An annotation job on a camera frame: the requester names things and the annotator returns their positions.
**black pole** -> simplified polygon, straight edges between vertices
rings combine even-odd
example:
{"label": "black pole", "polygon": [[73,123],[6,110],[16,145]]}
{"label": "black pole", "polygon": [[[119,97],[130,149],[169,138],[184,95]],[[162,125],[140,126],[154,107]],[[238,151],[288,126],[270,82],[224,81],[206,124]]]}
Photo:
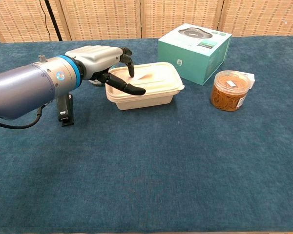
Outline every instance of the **black pole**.
{"label": "black pole", "polygon": [[56,22],[56,20],[54,18],[54,14],[53,14],[52,8],[50,6],[49,0],[44,0],[44,2],[45,2],[45,5],[48,8],[48,12],[49,12],[49,15],[51,17],[51,20],[52,20],[52,23],[53,23],[53,27],[54,27],[57,35],[58,35],[58,39],[59,39],[59,41],[63,41],[62,40],[62,37],[61,37],[61,34],[60,34],[60,31],[59,31],[59,28],[58,28],[58,24],[57,24],[57,22]]}

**plastic jar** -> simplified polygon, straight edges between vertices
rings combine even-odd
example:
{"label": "plastic jar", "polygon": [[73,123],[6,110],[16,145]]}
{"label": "plastic jar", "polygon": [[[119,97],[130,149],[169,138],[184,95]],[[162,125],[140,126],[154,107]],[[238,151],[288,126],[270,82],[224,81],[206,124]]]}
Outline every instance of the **plastic jar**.
{"label": "plastic jar", "polygon": [[240,72],[219,72],[214,79],[210,101],[220,110],[236,111],[242,106],[250,85],[247,76]]}

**container lid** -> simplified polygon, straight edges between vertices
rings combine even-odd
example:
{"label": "container lid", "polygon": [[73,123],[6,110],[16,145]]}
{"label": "container lid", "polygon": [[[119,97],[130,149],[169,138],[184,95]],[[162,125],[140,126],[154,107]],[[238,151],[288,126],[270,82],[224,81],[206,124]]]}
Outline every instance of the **container lid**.
{"label": "container lid", "polygon": [[140,99],[146,96],[166,96],[168,93],[176,93],[184,88],[180,76],[175,67],[168,62],[157,62],[135,65],[135,76],[129,75],[127,67],[113,68],[109,72],[126,83],[144,88],[146,93],[142,96],[126,94],[106,84],[106,95],[109,100]]}
{"label": "container lid", "polygon": [[247,76],[240,72],[222,71],[216,74],[214,85],[221,92],[239,95],[249,90],[251,82]]}

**beige food container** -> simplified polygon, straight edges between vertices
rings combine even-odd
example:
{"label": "beige food container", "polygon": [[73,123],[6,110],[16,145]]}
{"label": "beige food container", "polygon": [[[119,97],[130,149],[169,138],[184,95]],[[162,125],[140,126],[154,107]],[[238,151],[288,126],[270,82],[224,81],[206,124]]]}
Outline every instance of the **beige food container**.
{"label": "beige food container", "polygon": [[107,99],[115,102],[120,110],[168,104],[175,94],[184,89],[177,70],[168,62],[135,65],[134,70],[133,78],[129,76],[127,67],[113,68],[109,71],[125,82],[146,90],[144,95],[134,96],[106,84]]}

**black bracket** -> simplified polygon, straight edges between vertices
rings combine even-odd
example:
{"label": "black bracket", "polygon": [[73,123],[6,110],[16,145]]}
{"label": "black bracket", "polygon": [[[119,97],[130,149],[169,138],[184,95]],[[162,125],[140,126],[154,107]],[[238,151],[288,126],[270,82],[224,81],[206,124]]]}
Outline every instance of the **black bracket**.
{"label": "black bracket", "polygon": [[57,98],[58,119],[62,127],[74,124],[73,95],[65,94]]}

